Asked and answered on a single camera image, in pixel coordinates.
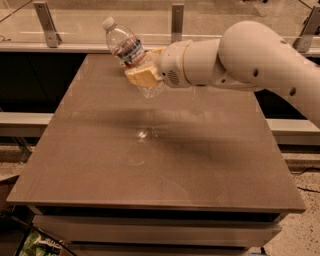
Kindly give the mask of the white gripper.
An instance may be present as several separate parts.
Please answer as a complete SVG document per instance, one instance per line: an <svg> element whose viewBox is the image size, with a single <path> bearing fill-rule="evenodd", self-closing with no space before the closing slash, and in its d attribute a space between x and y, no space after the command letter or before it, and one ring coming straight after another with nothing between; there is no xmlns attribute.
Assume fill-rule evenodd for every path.
<svg viewBox="0 0 320 256"><path fill-rule="evenodd" d="M184 54L191 43L190 40L175 42L167 47L160 47L147 51L148 55L156 54L158 58L158 69L163 77L164 83L171 88L188 88L190 83L184 74ZM156 87L162 77L156 66L141 66L132 68L125 72L129 82L140 87Z"/></svg>

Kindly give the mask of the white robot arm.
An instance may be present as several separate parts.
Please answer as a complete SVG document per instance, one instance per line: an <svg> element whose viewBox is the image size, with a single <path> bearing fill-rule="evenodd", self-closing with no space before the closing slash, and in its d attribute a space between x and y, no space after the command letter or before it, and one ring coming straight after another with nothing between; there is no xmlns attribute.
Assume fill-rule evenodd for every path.
<svg viewBox="0 0 320 256"><path fill-rule="evenodd" d="M267 89L320 127L320 67L258 22L236 23L218 39L158 48L125 75L141 87Z"/></svg>

